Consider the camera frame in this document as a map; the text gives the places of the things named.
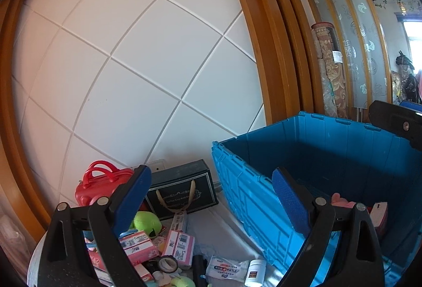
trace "red toy suitcase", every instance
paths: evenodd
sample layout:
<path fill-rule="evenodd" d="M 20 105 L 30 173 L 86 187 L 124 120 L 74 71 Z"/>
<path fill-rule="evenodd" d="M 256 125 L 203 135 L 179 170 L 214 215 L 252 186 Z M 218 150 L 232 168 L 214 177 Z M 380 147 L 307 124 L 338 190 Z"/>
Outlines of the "red toy suitcase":
<path fill-rule="evenodd" d="M 102 164 L 107 168 L 96 167 Z M 104 174 L 92 176 L 92 172 L 99 171 Z M 82 181 L 76 187 L 75 198 L 79 206 L 89 206 L 102 196 L 110 197 L 118 185 L 125 184 L 133 175 L 130 168 L 118 169 L 107 161 L 95 161 L 85 172 Z"/>

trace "green plush toy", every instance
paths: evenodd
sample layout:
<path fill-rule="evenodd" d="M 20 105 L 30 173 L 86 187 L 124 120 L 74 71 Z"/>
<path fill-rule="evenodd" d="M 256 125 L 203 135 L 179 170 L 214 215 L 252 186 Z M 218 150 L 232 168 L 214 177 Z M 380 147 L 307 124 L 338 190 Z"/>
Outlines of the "green plush toy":
<path fill-rule="evenodd" d="M 171 287 L 195 287 L 195 283 L 186 276 L 176 276 L 171 279 Z"/>
<path fill-rule="evenodd" d="M 138 211 L 133 220 L 133 225 L 138 231 L 145 231 L 150 238 L 157 236 L 162 228 L 158 217 L 147 211 Z"/>

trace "bolt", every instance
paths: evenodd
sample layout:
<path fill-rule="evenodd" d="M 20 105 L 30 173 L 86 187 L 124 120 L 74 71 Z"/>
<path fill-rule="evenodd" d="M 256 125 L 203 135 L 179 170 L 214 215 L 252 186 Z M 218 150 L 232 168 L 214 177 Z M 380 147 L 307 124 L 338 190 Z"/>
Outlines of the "bolt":
<path fill-rule="evenodd" d="M 326 199 L 318 197 L 315 199 L 315 203 L 319 206 L 325 206 L 327 204 Z"/>
<path fill-rule="evenodd" d="M 108 203 L 108 198 L 106 196 L 102 196 L 101 198 L 97 200 L 97 204 L 101 206 L 107 205 L 107 203 Z"/>
<path fill-rule="evenodd" d="M 360 203 L 356 204 L 356 208 L 357 208 L 359 211 L 364 211 L 364 210 L 366 210 L 366 206 L 365 206 L 364 204 L 360 204 Z"/>
<path fill-rule="evenodd" d="M 64 211 L 67 206 L 68 206 L 67 203 L 60 203 L 60 204 L 57 205 L 57 210 L 58 211 Z"/>

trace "red handle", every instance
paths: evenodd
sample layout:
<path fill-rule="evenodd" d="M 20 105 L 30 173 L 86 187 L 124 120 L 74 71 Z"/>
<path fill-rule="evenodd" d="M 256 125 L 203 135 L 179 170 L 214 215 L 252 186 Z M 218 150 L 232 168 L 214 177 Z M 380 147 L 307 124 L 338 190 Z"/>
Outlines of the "red handle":
<path fill-rule="evenodd" d="M 110 168 L 111 171 L 109 171 L 105 168 L 96 167 L 97 164 L 103 164 L 103 165 L 107 166 L 108 168 Z M 84 178 L 83 178 L 84 188 L 87 188 L 89 186 L 89 180 L 93 178 L 92 172 L 94 172 L 94 171 L 103 172 L 104 174 L 106 174 L 108 176 L 108 178 L 110 179 L 110 182 L 114 182 L 114 181 L 117 180 L 117 177 L 114 175 L 114 173 L 118 172 L 119 169 L 117 169 L 113 164 L 111 164 L 110 162 L 107 162 L 107 161 L 96 161 L 96 162 L 92 163 L 89 166 L 88 170 L 84 174 Z"/>

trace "white pill bottle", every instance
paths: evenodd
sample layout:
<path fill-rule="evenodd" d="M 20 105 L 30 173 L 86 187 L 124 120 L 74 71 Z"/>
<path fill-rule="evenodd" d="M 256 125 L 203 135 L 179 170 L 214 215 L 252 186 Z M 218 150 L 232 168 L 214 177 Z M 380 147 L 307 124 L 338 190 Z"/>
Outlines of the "white pill bottle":
<path fill-rule="evenodd" d="M 246 287 L 262 287 L 265 278 L 265 268 L 267 262 L 265 260 L 252 260 L 246 275 Z"/>

